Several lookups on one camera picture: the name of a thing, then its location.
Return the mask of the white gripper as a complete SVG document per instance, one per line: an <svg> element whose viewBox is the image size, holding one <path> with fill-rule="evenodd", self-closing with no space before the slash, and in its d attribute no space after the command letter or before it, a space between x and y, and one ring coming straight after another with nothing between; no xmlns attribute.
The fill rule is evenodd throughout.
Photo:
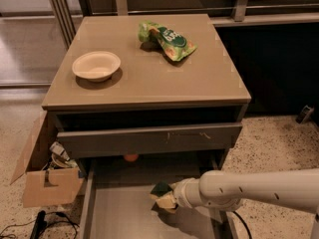
<svg viewBox="0 0 319 239"><path fill-rule="evenodd" d="M159 208L168 213L176 213L177 206L194 208L201 204L199 180L195 178L184 179L177 182L172 192L168 192L156 199Z"/></svg>

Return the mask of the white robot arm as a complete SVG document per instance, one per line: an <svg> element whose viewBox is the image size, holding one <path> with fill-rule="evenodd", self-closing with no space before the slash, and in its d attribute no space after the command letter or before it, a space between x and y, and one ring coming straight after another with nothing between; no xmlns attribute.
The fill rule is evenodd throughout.
<svg viewBox="0 0 319 239"><path fill-rule="evenodd" d="M211 170L199 178L168 184L160 182L150 198L158 207L206 207L234 211L249 199L319 216L319 169L263 173L231 173Z"/></svg>

